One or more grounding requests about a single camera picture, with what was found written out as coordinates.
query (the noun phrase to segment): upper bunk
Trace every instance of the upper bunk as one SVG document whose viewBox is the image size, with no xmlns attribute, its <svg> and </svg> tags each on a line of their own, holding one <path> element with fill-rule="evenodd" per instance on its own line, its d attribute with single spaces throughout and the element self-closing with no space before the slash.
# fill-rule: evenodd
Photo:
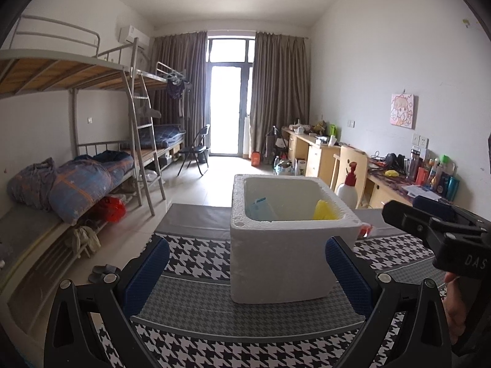
<svg viewBox="0 0 491 368">
<path fill-rule="evenodd" d="M 89 43 L 84 40 L 51 33 L 19 30 L 22 19 L 51 22 L 95 35 L 97 41 Z M 96 49 L 94 56 L 85 56 L 68 52 L 45 49 L 12 49 L 16 35 L 43 36 L 53 39 L 72 41 Z M 0 98 L 13 95 L 38 93 L 55 90 L 125 90 L 131 85 L 133 70 L 135 71 L 134 86 L 140 88 L 141 76 L 149 90 L 165 88 L 168 81 L 183 81 L 185 76 L 167 65 L 157 62 L 153 73 L 136 68 L 138 40 L 131 44 L 100 52 L 101 38 L 96 32 L 67 22 L 55 19 L 21 15 L 12 35 L 9 49 L 0 50 Z M 121 52 L 132 50 L 130 65 L 121 64 Z M 109 56 L 118 53 L 117 62 L 110 62 Z"/>
</svg>

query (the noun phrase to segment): air conditioner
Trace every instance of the air conditioner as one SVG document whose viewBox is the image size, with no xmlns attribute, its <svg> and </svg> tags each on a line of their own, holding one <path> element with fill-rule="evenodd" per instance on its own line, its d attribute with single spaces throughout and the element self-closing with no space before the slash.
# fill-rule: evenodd
<svg viewBox="0 0 491 368">
<path fill-rule="evenodd" d="M 150 45 L 150 38 L 136 29 L 134 26 L 125 26 L 119 30 L 119 42 L 121 44 L 133 43 L 134 39 L 138 37 L 138 45 L 143 49 L 147 49 Z"/>
</svg>

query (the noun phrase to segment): glass door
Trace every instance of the glass door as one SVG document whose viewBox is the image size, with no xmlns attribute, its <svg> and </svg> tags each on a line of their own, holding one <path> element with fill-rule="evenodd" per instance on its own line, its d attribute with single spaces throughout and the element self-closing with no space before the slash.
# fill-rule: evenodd
<svg viewBox="0 0 491 368">
<path fill-rule="evenodd" d="M 209 39 L 207 103 L 210 154 L 242 156 L 250 110 L 254 40 Z"/>
</svg>

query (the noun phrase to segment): floor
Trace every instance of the floor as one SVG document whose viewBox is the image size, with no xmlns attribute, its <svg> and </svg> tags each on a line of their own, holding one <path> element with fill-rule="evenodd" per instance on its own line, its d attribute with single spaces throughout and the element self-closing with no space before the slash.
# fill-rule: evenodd
<svg viewBox="0 0 491 368">
<path fill-rule="evenodd" d="M 127 214 L 119 222 L 107 224 L 99 233 L 102 248 L 90 259 L 83 256 L 66 273 L 76 285 L 86 284 L 94 265 L 112 264 L 119 268 L 139 255 L 149 237 L 165 216 L 172 203 L 209 206 L 231 206 L 232 189 L 236 174 L 272 174 L 271 167 L 255 168 L 250 160 L 237 157 L 211 156 L 210 168 L 201 165 L 204 173 L 199 174 L 195 163 L 187 169 L 183 167 L 177 177 L 181 162 L 172 163 L 163 171 L 166 201 L 162 200 L 158 184 L 151 188 L 151 198 L 155 216 L 151 216 L 144 194 L 143 206 L 138 206 L 136 198 L 126 206 Z M 33 330 L 34 338 L 44 342 L 50 307 L 45 308 Z"/>
</svg>

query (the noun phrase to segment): hand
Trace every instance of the hand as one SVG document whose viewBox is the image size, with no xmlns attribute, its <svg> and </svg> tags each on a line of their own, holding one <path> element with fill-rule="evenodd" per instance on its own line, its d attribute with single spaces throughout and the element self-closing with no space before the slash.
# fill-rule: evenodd
<svg viewBox="0 0 491 368">
<path fill-rule="evenodd" d="M 462 295 L 458 288 L 457 275 L 447 272 L 445 274 L 447 285 L 447 297 L 443 301 L 448 329 L 450 331 L 450 343 L 457 343 L 458 337 L 466 330 L 466 305 L 462 301 Z"/>
</svg>

